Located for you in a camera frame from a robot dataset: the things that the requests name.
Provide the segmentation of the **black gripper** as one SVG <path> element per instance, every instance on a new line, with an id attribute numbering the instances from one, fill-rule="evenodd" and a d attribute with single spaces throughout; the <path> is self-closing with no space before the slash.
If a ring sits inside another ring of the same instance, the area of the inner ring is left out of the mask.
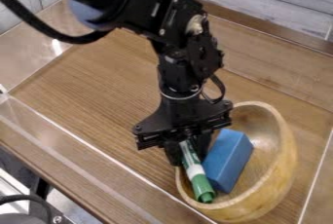
<path id="1" fill-rule="evenodd" d="M 179 144 L 168 139 L 178 139 L 188 131 L 195 135 L 192 145 L 203 161 L 212 141 L 211 131 L 231 125 L 231 109 L 230 100 L 210 104 L 200 98 L 184 101 L 163 99 L 156 111 L 132 128 L 137 149 L 163 147 L 164 144 L 167 160 L 174 167 L 179 167 L 182 150 Z"/>

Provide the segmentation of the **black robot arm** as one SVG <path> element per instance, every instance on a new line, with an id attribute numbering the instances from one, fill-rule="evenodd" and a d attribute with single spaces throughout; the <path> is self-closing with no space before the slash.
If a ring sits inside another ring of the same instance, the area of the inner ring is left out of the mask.
<path id="1" fill-rule="evenodd" d="M 132 128 L 136 147 L 164 149 L 168 162 L 180 165 L 179 143 L 194 141 L 196 154 L 207 156 L 214 130 L 231 124 L 232 103 L 211 98 L 204 84 L 222 93 L 215 72 L 223 67 L 223 51 L 211 34 L 208 14 L 198 0 L 69 0 L 83 24 L 97 31 L 124 28 L 147 38 L 159 59 L 160 103 Z"/>

